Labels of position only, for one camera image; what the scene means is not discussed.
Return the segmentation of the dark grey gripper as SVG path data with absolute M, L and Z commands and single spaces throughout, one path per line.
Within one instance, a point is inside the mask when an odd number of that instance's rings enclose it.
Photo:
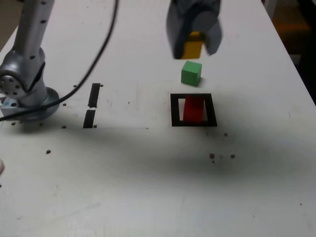
M 174 59 L 182 59 L 191 29 L 200 34 L 208 55 L 218 51 L 222 41 L 219 12 L 219 0 L 172 1 L 167 13 L 166 32 Z

